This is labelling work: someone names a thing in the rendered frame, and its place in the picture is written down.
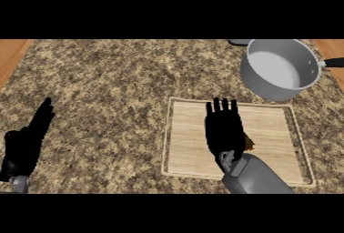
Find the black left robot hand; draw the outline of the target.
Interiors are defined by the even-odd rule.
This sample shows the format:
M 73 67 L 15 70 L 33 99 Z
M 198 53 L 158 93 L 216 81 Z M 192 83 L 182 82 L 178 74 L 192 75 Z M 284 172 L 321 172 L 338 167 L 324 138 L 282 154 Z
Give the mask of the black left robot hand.
M 52 99 L 48 97 L 37 109 L 30 125 L 21 130 L 6 132 L 6 155 L 0 168 L 0 181 L 9 182 L 17 176 L 31 176 L 54 117 Z

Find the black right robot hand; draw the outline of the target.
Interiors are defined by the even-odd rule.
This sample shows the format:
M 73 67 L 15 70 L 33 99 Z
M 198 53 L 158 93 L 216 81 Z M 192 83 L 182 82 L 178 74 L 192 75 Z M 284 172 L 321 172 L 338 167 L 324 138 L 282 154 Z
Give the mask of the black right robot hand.
M 225 171 L 220 155 L 232 151 L 232 160 L 237 161 L 245 151 L 245 131 L 238 113 L 237 100 L 219 100 L 216 97 L 214 102 L 206 104 L 206 110 L 204 127 L 207 146 L 216 157 L 220 170 Z

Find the pale wooden tray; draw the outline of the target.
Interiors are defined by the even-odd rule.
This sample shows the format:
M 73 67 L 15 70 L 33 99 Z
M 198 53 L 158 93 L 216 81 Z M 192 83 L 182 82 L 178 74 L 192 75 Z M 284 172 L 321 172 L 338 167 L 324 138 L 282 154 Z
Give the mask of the pale wooden tray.
M 241 119 L 209 124 L 211 100 L 172 97 L 167 110 L 161 174 L 220 180 L 223 177 L 209 143 L 242 149 L 273 169 L 293 187 L 315 187 L 316 178 L 297 118 L 290 105 L 238 103 Z

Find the dark grey object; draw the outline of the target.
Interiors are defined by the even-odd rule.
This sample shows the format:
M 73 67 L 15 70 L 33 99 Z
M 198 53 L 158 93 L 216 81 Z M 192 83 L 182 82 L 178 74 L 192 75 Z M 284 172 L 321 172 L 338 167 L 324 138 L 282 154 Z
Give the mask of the dark grey object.
M 229 43 L 234 46 L 247 46 L 253 39 L 229 39 Z

